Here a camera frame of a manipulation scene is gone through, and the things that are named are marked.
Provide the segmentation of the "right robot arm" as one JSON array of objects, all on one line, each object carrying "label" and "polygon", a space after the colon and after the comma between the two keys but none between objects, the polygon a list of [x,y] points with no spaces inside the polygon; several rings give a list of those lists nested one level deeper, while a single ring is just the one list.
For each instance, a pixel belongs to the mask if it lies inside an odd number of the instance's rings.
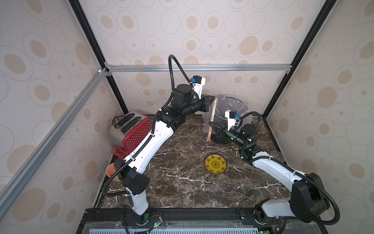
[{"label": "right robot arm", "polygon": [[239,147],[244,162],[268,173],[290,191],[289,198],[266,199],[257,204],[254,214],[258,223],[277,216],[295,217],[304,223],[321,221],[319,216],[332,202],[318,175],[297,171],[261,151],[256,145],[258,128],[253,124],[245,124],[241,129],[218,121],[209,122],[209,125],[217,139],[225,139]]}]

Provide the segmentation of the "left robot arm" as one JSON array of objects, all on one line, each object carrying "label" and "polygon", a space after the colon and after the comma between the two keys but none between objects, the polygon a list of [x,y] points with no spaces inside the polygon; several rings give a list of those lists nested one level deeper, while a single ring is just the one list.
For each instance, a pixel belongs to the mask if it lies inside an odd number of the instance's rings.
[{"label": "left robot arm", "polygon": [[125,187],[132,212],[137,216],[149,213],[146,188],[150,180],[144,171],[152,157],[185,122],[188,115],[208,112],[215,96],[203,95],[197,85],[180,84],[172,91],[167,104],[154,118],[144,118],[123,140],[125,154],[115,161],[116,175]]}]

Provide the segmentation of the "clear plastic bin liner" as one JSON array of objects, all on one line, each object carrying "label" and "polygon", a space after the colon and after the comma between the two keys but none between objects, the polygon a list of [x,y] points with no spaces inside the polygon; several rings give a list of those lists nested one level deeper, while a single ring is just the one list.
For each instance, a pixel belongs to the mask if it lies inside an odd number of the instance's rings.
[{"label": "clear plastic bin liner", "polygon": [[[227,123],[227,118],[225,118],[225,111],[232,110],[237,111],[237,114],[243,116],[250,112],[247,105],[240,99],[232,96],[221,96],[217,98],[217,105],[215,110],[214,121],[222,121]],[[202,114],[204,121],[203,132],[208,133],[209,122],[210,122],[211,112],[206,112]]]}]

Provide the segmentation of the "yellow patterned plate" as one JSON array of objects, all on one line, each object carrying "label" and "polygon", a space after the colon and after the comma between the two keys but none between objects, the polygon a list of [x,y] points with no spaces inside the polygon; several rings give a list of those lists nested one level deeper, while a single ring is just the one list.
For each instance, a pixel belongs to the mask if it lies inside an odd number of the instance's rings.
[{"label": "yellow patterned plate", "polygon": [[222,174],[227,169],[226,160],[219,155],[212,154],[205,159],[205,168],[212,174]]}]

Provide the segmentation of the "red silver toaster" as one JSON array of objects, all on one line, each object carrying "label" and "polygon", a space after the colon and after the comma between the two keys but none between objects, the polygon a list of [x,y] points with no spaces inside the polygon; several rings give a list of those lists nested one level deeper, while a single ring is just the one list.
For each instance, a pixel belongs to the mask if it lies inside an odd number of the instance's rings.
[{"label": "red silver toaster", "polygon": [[117,151],[116,155],[124,158],[132,153],[146,138],[152,127],[152,120],[136,111],[114,117],[109,136]]}]

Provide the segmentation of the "orange ceramic cup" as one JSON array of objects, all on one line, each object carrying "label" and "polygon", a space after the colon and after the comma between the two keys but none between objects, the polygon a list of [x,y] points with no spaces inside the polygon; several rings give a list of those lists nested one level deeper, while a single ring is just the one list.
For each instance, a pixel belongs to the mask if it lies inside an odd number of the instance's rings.
[{"label": "orange ceramic cup", "polygon": [[[113,163],[111,163],[111,164],[107,167],[107,169],[106,169],[106,176],[110,178],[110,177],[111,177],[115,172],[116,172],[115,166],[114,166]],[[114,182],[119,182],[120,179],[119,179],[118,176],[116,176],[116,177],[113,178],[113,181],[114,181]]]}]

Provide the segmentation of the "horizontal aluminium frame bar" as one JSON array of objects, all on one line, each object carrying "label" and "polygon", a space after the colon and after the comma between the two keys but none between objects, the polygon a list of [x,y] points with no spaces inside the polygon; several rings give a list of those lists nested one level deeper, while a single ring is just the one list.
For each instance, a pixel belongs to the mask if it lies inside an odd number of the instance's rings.
[{"label": "horizontal aluminium frame bar", "polygon": [[[290,71],[291,64],[183,65],[185,72]],[[168,65],[109,65],[110,72],[167,72]]]}]

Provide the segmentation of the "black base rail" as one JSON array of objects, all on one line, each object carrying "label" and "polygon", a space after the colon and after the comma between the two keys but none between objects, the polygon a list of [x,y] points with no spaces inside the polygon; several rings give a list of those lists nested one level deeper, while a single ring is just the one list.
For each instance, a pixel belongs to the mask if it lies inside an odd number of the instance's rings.
[{"label": "black base rail", "polygon": [[87,209],[78,234],[326,234],[324,225],[295,217],[267,217],[255,208]]}]

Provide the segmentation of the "left aluminium frame bar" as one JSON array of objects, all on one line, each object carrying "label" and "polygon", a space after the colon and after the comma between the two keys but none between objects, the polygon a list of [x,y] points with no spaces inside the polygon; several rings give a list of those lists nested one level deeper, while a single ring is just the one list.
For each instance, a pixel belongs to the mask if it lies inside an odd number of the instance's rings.
[{"label": "left aluminium frame bar", "polygon": [[14,204],[20,193],[40,168],[46,157],[50,154],[61,136],[73,122],[82,107],[88,101],[99,83],[108,75],[107,68],[101,68],[90,82],[85,86],[79,96],[64,112],[62,117],[49,131],[46,137],[32,152],[28,160],[22,165],[17,173],[12,177],[8,185],[1,193],[1,219],[4,218],[8,210]]}]

